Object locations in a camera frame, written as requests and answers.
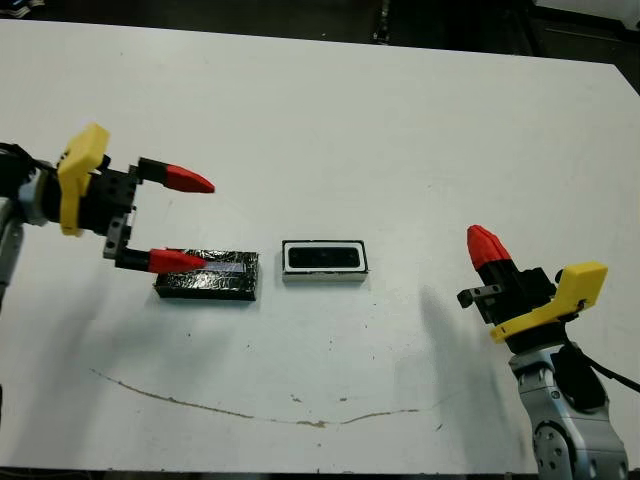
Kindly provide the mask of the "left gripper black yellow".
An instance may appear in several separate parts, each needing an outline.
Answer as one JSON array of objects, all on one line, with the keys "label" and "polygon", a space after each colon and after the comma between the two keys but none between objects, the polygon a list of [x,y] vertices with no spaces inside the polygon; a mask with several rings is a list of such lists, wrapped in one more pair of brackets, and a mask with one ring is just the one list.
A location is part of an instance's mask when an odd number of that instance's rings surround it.
[{"label": "left gripper black yellow", "polygon": [[[59,220],[66,236],[80,237],[89,230],[105,238],[103,256],[117,268],[149,273],[182,273],[204,269],[207,261],[179,250],[126,248],[131,234],[127,220],[134,210],[138,185],[136,168],[120,172],[109,167],[106,154],[110,133],[88,124],[69,140],[56,167],[60,187]],[[140,157],[139,178],[165,188],[212,194],[215,186],[184,167]]]}]

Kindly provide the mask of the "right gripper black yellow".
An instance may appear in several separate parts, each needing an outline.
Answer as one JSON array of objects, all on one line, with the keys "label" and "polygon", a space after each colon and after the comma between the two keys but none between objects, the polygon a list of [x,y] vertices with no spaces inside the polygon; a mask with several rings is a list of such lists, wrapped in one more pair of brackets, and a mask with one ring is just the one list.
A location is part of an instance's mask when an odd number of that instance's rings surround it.
[{"label": "right gripper black yellow", "polygon": [[480,225],[467,229],[471,263],[483,281],[457,294],[461,307],[476,306],[493,329],[491,339],[522,353],[564,335],[563,324],[593,307],[608,274],[599,262],[569,265],[551,281],[536,267],[519,270],[499,238]]}]

